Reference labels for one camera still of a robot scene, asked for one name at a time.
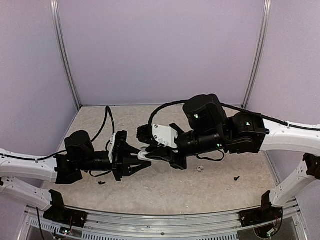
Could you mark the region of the white earbud charging case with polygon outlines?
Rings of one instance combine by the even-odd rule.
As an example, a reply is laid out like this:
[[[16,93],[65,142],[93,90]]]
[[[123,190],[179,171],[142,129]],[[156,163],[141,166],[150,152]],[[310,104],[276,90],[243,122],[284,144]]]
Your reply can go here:
[[[148,158],[147,157],[148,152],[146,151],[146,149],[147,149],[147,146],[142,146],[140,148],[140,152],[137,155],[137,158],[141,161],[152,162],[153,164],[159,162],[159,160]]]

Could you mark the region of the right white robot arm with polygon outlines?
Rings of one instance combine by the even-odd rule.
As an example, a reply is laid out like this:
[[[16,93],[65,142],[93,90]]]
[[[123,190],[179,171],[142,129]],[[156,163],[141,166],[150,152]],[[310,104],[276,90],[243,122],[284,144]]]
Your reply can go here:
[[[303,159],[279,186],[261,198],[256,218],[266,222],[300,190],[320,178],[320,129],[318,126],[294,125],[259,113],[238,109],[232,117],[226,105],[215,94],[202,94],[182,100],[182,109],[191,131],[184,132],[176,124],[161,126],[151,120],[140,127],[137,138],[148,145],[168,148],[155,155],[185,169],[186,158],[221,151],[230,154],[259,153],[282,150],[303,153]]]

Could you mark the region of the white earbud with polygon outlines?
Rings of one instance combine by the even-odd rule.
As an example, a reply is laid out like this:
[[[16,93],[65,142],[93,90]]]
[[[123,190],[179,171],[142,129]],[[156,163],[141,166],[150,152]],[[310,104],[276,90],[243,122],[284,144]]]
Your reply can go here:
[[[202,172],[203,170],[204,170],[204,167],[203,167],[203,166],[198,166],[198,167],[197,167],[197,171],[198,171],[198,172]]]

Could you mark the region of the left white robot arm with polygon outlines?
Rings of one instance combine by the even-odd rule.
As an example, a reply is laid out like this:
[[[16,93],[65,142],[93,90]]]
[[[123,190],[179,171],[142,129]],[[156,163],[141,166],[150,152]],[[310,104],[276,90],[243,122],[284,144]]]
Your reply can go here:
[[[83,172],[100,171],[111,172],[120,181],[151,166],[150,161],[138,158],[140,150],[128,145],[126,140],[126,131],[119,131],[112,140],[111,151],[95,151],[89,134],[79,130],[64,140],[66,154],[31,158],[1,149],[0,192],[41,211],[49,210],[57,221],[66,222],[70,211],[59,192],[35,187],[22,179],[71,185],[82,180]]]

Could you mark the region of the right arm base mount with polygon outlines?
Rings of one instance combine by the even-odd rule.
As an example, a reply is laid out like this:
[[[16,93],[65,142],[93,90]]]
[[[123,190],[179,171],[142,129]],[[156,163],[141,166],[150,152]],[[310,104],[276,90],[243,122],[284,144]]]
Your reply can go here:
[[[280,219],[283,216],[283,208],[271,207],[262,210],[261,207],[243,210],[239,213],[242,227],[259,225]]]

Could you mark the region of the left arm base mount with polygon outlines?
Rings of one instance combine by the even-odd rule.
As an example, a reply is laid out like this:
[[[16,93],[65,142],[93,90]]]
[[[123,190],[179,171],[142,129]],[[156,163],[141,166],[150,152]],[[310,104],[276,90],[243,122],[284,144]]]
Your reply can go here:
[[[87,216],[88,213],[85,211],[70,208],[57,209],[51,207],[43,213],[43,217],[47,220],[79,228],[84,227]]]

